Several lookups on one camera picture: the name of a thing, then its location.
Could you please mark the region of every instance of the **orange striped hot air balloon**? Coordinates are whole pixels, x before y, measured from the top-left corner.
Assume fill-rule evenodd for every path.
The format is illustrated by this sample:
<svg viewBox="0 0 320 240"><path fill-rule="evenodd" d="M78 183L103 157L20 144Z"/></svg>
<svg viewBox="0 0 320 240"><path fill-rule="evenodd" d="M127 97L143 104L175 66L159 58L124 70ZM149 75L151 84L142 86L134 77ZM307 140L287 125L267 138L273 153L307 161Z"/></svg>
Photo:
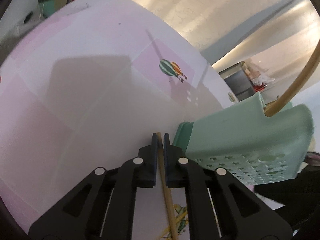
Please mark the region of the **orange striped hot air balloon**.
<svg viewBox="0 0 320 240"><path fill-rule="evenodd" d="M182 73L181 69L179 68L179 66L177 65L177 63L175 62L171 62L172 67L174 68L174 70L177 72L178 75L183 76L184 79L187 79L187 77Z"/></svg>

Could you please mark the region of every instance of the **silver rivet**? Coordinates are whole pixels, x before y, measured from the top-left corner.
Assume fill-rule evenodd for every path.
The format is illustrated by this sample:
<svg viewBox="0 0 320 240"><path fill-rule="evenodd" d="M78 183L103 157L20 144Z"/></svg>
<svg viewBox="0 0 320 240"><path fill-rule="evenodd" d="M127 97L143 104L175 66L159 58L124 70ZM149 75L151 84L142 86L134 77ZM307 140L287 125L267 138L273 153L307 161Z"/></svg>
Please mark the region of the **silver rivet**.
<svg viewBox="0 0 320 240"><path fill-rule="evenodd" d="M227 174L227 171L224 168L218 168L217 173L218 175L224 176Z"/></svg>
<svg viewBox="0 0 320 240"><path fill-rule="evenodd" d="M187 164L187 163L189 162L189 160L188 160L187 158L185 158L185 157L182 157L182 158L180 158L180 159L178 160L178 162L179 162L180 164Z"/></svg>
<svg viewBox="0 0 320 240"><path fill-rule="evenodd" d="M134 158L133 163L134 164L141 164L141 163L143 163L143 159L140 157Z"/></svg>
<svg viewBox="0 0 320 240"><path fill-rule="evenodd" d="M104 168L96 168L95 170L94 170L94 173L96 174L96 175L102 175L103 173L104 173Z"/></svg>

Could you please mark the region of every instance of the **table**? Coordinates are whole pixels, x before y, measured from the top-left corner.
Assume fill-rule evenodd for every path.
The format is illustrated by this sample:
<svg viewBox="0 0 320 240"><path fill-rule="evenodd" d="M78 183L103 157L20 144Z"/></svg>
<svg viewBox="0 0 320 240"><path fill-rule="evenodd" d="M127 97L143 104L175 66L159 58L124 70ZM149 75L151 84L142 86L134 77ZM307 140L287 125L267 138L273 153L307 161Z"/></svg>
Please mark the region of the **table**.
<svg viewBox="0 0 320 240"><path fill-rule="evenodd" d="M161 59L187 79L164 74ZM26 232L96 167L119 167L152 133L173 140L181 122L234 104L200 53L130 0L68 4L19 43L1 75L0 193ZM159 183L137 191L132 239L167 226ZM183 190L172 194L186 205Z"/></svg>

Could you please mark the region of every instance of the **hot air balloon print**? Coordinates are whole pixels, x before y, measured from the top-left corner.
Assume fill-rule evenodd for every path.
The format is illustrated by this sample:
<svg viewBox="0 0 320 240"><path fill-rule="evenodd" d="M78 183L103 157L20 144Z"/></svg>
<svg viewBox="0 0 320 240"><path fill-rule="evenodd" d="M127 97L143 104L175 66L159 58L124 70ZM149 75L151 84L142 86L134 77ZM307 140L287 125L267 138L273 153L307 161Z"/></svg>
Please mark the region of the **hot air balloon print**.
<svg viewBox="0 0 320 240"><path fill-rule="evenodd" d="M160 60L159 67L160 70L167 76L177 77L181 82L183 82L183 78L179 77L179 74L174 70L169 60Z"/></svg>
<svg viewBox="0 0 320 240"><path fill-rule="evenodd" d="M184 79L187 79L187 78L188 78L188 77L186 77L186 76L182 73L182 71L181 71L181 69L179 68L179 66L178 66L177 63L171 62L171 65L172 65L173 69L177 72L178 75L183 76Z"/></svg>

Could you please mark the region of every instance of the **basket handle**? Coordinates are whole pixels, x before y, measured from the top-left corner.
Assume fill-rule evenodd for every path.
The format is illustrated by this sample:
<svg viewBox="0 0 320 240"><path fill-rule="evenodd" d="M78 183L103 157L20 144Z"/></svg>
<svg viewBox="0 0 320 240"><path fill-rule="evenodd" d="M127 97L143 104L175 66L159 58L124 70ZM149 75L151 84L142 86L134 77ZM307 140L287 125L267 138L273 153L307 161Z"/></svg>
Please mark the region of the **basket handle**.
<svg viewBox="0 0 320 240"><path fill-rule="evenodd" d="M271 117L278 113L290 100L300 91L304 84L309 80L311 75L316 70L320 63L320 40L312 53L311 58L307 62L306 66L303 68L299 76L291 84L291 86L284 92L284 94L274 103L271 103L264 110L267 117Z"/></svg>

